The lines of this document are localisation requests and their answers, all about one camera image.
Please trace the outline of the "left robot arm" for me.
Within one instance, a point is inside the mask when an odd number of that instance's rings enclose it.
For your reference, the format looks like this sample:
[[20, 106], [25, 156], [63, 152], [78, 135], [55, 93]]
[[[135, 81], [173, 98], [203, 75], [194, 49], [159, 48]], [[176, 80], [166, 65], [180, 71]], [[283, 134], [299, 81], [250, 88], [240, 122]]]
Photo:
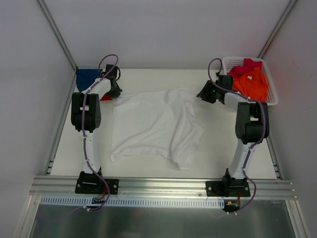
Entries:
[[83, 167], [77, 179], [76, 194], [117, 194], [118, 179], [101, 180], [102, 169], [97, 149], [97, 129], [102, 122], [100, 101], [120, 96], [117, 81], [121, 77], [118, 66], [107, 64], [105, 69], [76, 70], [76, 86], [71, 98], [71, 124], [83, 144]]

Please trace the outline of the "folded red t shirt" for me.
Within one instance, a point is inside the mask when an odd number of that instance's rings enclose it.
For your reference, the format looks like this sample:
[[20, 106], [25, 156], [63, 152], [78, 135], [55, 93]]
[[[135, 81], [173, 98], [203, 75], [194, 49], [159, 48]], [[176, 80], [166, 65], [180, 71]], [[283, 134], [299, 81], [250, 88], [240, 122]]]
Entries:
[[108, 93], [104, 94], [100, 99], [100, 101], [111, 101], [111, 100], [112, 100], [112, 97]]

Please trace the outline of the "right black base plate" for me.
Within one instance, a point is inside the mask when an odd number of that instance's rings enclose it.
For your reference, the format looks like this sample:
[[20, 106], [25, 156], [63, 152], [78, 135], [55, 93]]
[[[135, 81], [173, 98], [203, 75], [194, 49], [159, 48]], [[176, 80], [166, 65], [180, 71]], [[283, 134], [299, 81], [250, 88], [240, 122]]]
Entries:
[[250, 197], [249, 184], [245, 179], [237, 181], [207, 181], [206, 193], [208, 197]]

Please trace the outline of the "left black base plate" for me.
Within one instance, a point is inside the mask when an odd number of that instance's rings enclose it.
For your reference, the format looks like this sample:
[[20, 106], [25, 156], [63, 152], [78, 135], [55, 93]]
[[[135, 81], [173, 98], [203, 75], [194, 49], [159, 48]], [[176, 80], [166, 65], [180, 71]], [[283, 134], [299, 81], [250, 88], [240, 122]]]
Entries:
[[118, 179], [105, 179], [105, 183], [99, 177], [82, 177], [77, 179], [75, 193], [76, 194], [93, 194], [93, 195], [117, 195], [119, 188]]

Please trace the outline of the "white plastic basket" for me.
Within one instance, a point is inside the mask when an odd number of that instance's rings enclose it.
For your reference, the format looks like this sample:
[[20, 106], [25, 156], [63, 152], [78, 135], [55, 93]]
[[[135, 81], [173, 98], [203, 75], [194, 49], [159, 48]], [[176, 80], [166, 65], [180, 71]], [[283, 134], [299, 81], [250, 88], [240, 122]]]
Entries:
[[269, 71], [269, 68], [268, 68], [266, 62], [263, 59], [252, 58], [252, 57], [224, 57], [222, 59], [224, 73], [228, 74], [228, 72], [232, 69], [232, 67], [234, 67], [236, 65], [243, 65], [243, 59], [245, 59], [245, 58], [250, 58], [254, 61], [262, 61], [263, 62], [262, 73], [265, 75], [266, 81], [268, 83], [267, 99], [265, 102], [269, 106], [276, 105], [278, 103], [278, 96], [277, 96], [277, 92], [275, 89], [274, 81], [273, 81], [273, 78], [271, 76], [271, 73]]

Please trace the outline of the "orange t shirt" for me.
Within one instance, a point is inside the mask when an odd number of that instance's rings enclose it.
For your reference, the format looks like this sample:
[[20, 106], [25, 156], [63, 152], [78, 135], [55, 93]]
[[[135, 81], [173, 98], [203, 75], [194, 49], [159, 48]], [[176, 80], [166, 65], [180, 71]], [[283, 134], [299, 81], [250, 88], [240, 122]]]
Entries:
[[268, 83], [260, 67], [255, 67], [251, 72], [234, 78], [233, 90], [240, 92], [253, 100], [265, 102], [267, 99]]

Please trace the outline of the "right aluminium frame post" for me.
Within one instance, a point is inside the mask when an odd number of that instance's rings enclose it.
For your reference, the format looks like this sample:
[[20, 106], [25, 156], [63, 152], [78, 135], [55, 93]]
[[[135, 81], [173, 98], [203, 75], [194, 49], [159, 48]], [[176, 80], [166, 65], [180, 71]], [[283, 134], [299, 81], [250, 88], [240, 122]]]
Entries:
[[268, 52], [270, 46], [273, 44], [275, 38], [277, 37], [278, 33], [280, 32], [281, 28], [283, 27], [284, 23], [287, 21], [288, 17], [294, 10], [298, 0], [289, 0], [286, 7], [282, 11], [281, 15], [279, 16], [277, 22], [275, 23], [272, 31], [270, 32], [265, 44], [263, 45], [262, 49], [258, 54], [258, 58], [263, 58], [266, 53]]

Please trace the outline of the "pink t shirt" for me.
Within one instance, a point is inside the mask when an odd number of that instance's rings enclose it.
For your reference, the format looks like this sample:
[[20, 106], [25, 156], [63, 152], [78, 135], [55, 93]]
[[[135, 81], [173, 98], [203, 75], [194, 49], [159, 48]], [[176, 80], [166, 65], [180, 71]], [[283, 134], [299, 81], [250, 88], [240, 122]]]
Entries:
[[239, 78], [244, 74], [253, 72], [256, 67], [262, 68], [262, 61], [254, 61], [250, 58], [243, 59], [243, 65], [236, 65], [228, 72], [228, 75]]

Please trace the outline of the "aluminium frame post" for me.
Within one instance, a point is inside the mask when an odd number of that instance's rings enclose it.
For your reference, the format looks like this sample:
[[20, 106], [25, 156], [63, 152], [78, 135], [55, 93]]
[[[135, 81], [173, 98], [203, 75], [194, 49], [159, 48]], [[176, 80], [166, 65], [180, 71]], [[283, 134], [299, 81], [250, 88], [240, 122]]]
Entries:
[[77, 68], [77, 65], [75, 63], [75, 60], [73, 58], [73, 56], [71, 55], [71, 52], [46, 4], [46, 2], [44, 0], [35, 0], [35, 2], [37, 3], [39, 9], [41, 10], [45, 20], [47, 21], [52, 33], [54, 34], [61, 50], [63, 51], [67, 61], [69, 62], [71, 68], [75, 71]]
[[298, 0], [289, 0], [286, 7], [282, 11], [281, 15], [279, 16], [277, 22], [275, 23], [272, 31], [270, 32], [265, 44], [263, 45], [262, 49], [258, 54], [258, 58], [263, 58], [266, 53], [268, 52], [270, 46], [273, 44], [275, 38], [277, 37], [278, 33], [280, 32], [281, 28], [283, 27], [284, 23], [287, 21], [288, 17], [294, 10]]

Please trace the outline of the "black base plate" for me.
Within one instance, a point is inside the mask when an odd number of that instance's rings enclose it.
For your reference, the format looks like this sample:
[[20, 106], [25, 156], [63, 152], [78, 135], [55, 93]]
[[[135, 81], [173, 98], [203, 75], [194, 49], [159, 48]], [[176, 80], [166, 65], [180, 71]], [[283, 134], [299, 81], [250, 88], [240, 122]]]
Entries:
[[93, 194], [93, 195], [117, 195], [119, 188], [118, 179], [105, 179], [105, 183], [99, 177], [82, 177], [77, 179], [75, 193], [76, 194]]
[[250, 197], [249, 184], [245, 179], [237, 181], [207, 181], [206, 193], [208, 197]]

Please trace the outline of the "folded blue t shirt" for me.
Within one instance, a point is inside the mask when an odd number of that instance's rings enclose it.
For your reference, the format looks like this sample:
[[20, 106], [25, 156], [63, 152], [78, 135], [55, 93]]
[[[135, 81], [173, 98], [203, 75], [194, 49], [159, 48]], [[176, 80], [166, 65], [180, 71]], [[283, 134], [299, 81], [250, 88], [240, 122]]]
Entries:
[[79, 92], [88, 89], [100, 74], [101, 69], [76, 69], [76, 86]]

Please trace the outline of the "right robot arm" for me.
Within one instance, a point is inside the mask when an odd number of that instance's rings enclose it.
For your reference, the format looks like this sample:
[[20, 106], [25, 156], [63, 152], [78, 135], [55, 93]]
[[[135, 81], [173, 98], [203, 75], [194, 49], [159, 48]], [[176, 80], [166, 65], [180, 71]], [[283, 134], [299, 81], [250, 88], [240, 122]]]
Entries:
[[249, 197], [247, 170], [258, 145], [269, 136], [268, 105], [233, 91], [233, 77], [220, 75], [217, 81], [206, 82], [197, 98], [222, 104], [236, 111], [235, 135], [237, 148], [221, 181], [208, 181], [208, 196]]

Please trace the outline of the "white t shirt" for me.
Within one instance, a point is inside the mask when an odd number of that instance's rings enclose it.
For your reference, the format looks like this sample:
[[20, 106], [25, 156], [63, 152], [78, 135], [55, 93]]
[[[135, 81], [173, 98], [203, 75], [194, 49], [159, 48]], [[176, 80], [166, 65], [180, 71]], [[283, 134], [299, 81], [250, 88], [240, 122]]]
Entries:
[[195, 88], [174, 88], [117, 99], [113, 106], [110, 160], [160, 156], [180, 170], [190, 169], [203, 128], [197, 124]]

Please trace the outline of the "left aluminium frame post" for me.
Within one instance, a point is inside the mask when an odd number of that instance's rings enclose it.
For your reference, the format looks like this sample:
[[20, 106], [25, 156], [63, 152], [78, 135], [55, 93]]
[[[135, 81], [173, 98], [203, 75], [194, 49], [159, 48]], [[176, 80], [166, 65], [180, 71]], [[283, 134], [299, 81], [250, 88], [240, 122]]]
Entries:
[[44, 0], [35, 0], [35, 2], [37, 3], [39, 9], [41, 10], [45, 20], [47, 21], [52, 33], [54, 34], [61, 50], [63, 51], [67, 61], [69, 62], [71, 68], [75, 71], [77, 68], [77, 65], [75, 63], [75, 60], [73, 58], [73, 56], [71, 55], [71, 52], [46, 4], [46, 2]]

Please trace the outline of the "aluminium mounting rail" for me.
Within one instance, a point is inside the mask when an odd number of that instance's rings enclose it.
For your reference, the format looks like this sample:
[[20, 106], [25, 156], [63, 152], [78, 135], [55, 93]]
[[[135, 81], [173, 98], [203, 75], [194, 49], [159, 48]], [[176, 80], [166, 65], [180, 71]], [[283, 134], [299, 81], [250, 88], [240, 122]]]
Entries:
[[[142, 198], [216, 198], [207, 179], [191, 178], [118, 178], [118, 197]], [[77, 177], [36, 176], [31, 195], [74, 195]], [[288, 180], [256, 179], [255, 199], [297, 200], [293, 183]]]

